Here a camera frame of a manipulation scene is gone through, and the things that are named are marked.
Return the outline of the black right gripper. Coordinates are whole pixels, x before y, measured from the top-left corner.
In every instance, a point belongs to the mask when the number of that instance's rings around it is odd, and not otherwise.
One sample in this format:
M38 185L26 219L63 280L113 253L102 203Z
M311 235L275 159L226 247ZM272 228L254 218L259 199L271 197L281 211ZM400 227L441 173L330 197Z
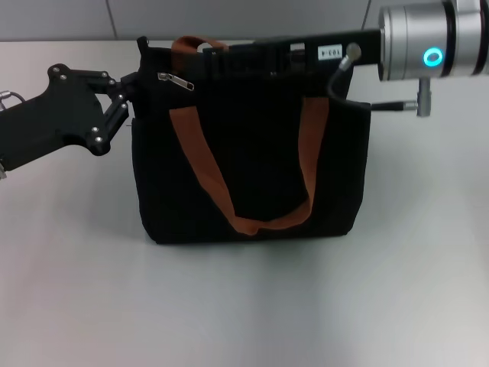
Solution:
M229 76L287 76L330 73L346 56L347 46L357 44L361 56L354 65L381 61L381 31L349 31L307 37L258 40L252 44L207 47L202 50L208 79L222 79L228 53Z

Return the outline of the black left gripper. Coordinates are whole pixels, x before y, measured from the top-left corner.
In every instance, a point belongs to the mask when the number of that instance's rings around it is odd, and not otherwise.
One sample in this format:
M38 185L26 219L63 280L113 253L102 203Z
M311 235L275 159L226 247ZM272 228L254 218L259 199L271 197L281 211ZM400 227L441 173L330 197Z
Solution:
M39 96L1 112L1 172L6 173L70 145L95 156L107 154L110 141L129 117L137 73L119 81L106 71L73 70L58 63ZM104 112L99 96L112 102Z

